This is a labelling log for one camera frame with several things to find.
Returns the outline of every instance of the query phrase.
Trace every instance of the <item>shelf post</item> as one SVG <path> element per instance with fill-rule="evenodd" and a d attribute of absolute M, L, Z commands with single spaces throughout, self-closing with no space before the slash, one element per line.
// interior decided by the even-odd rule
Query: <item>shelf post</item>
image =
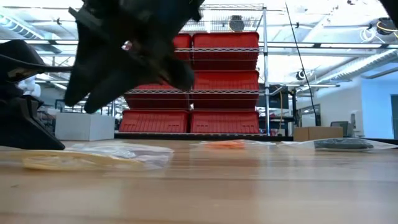
<path fill-rule="evenodd" d="M 116 102 L 112 101 L 112 117 L 116 117 Z"/>
<path fill-rule="evenodd" d="M 264 40 L 264 86 L 265 86 L 265 99 L 266 99 L 266 129 L 267 135 L 270 136 L 270 125 L 269 125 L 269 82 L 268 82 L 268 43 L 267 43 L 267 8 L 262 8 L 262 25 L 263 25 L 263 40 Z"/>

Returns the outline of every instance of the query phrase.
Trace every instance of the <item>round object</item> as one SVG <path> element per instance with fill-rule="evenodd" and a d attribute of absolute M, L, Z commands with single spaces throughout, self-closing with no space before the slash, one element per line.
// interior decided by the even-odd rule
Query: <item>round object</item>
<path fill-rule="evenodd" d="M 244 23 L 242 21 L 242 16 L 234 15 L 228 22 L 229 29 L 233 32 L 242 32 L 244 30 Z"/>

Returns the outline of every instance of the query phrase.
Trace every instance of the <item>yellow object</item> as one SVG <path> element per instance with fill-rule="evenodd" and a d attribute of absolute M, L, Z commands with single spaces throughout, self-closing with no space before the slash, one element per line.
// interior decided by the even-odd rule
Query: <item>yellow object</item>
<path fill-rule="evenodd" d="M 132 159 L 73 151 L 8 151 L 1 152 L 0 159 L 20 159 L 25 168 L 41 170 L 141 170 L 144 165 Z"/>

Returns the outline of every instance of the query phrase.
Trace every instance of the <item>orange object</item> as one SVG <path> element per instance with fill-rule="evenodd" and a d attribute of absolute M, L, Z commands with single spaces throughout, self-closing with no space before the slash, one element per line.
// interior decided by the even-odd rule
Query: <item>orange object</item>
<path fill-rule="evenodd" d="M 244 149 L 244 140 L 216 141 L 205 143 L 207 149 Z"/>

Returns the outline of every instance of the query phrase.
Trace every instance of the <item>metal pole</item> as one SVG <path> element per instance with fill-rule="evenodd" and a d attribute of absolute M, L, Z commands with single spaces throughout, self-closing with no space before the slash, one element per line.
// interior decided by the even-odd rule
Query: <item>metal pole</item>
<path fill-rule="evenodd" d="M 292 130 L 292 134 L 294 133 L 294 128 L 299 126 L 299 116 L 297 114 L 297 92 L 296 90 L 293 90 L 293 94 L 292 94 L 292 110 L 293 110 L 293 130 Z"/>
<path fill-rule="evenodd" d="M 263 38 L 264 38 L 264 84 L 266 88 L 266 129 L 267 135 L 270 136 L 270 125 L 269 125 L 269 83 L 268 83 L 268 41 L 267 41 L 267 8 L 262 9 L 262 26 L 263 26 Z"/>
<path fill-rule="evenodd" d="M 112 101 L 112 117 L 116 116 L 116 102 Z"/>

